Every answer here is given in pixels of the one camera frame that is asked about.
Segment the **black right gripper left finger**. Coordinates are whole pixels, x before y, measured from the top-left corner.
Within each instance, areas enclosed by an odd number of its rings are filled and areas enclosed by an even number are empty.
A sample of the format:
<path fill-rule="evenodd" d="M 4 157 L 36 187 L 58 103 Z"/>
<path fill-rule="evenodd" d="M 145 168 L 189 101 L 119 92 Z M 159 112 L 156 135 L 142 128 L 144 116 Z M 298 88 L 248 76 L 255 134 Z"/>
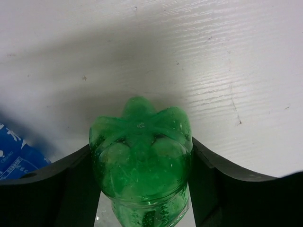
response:
<path fill-rule="evenodd" d="M 92 227 L 100 188 L 86 145 L 19 179 L 0 182 L 2 227 Z"/>

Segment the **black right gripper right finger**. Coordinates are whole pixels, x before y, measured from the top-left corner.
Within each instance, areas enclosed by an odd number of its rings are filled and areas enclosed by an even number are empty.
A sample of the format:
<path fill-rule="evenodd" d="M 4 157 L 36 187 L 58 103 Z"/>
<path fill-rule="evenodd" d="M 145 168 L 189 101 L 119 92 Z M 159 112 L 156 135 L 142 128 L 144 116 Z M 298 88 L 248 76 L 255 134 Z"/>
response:
<path fill-rule="evenodd" d="M 189 189 L 197 227 L 300 227 L 303 174 L 264 175 L 193 139 Z"/>

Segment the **blue label water bottle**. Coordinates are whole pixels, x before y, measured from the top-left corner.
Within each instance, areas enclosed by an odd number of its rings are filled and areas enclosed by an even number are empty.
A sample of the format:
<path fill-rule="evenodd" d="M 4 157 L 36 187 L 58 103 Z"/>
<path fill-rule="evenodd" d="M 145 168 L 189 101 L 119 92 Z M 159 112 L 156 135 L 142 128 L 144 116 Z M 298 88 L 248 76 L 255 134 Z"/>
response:
<path fill-rule="evenodd" d="M 52 162 L 41 150 L 43 143 L 21 121 L 0 112 L 0 179 L 19 179 Z"/>

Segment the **green plastic bottle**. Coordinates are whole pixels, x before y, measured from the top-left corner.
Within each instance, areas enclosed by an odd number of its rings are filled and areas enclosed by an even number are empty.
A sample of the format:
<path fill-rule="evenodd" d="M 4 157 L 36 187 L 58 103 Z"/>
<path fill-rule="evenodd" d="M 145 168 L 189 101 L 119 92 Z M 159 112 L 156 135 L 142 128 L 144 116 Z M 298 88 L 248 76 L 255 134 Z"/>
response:
<path fill-rule="evenodd" d="M 193 142 L 179 107 L 161 111 L 130 98 L 120 117 L 100 116 L 89 129 L 94 174 L 124 227 L 173 227 L 189 207 Z"/>

